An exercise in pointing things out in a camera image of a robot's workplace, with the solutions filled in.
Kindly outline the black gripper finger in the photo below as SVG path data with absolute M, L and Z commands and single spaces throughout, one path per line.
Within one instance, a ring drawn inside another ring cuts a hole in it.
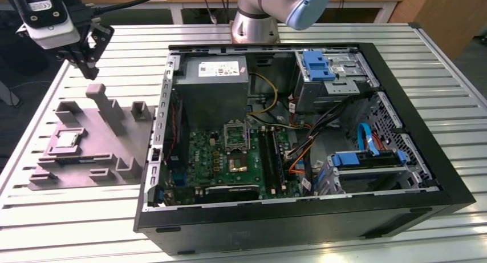
M 87 29 L 86 37 L 79 47 L 82 55 L 79 70 L 82 76 L 89 80 L 94 80 L 98 74 L 95 63 L 106 49 L 113 33 L 114 29 L 109 25 L 98 23 L 93 23 Z
M 85 57 L 77 45 L 57 47 L 55 51 L 59 57 L 67 60 L 70 64 L 75 65 L 81 72 L 86 72 Z

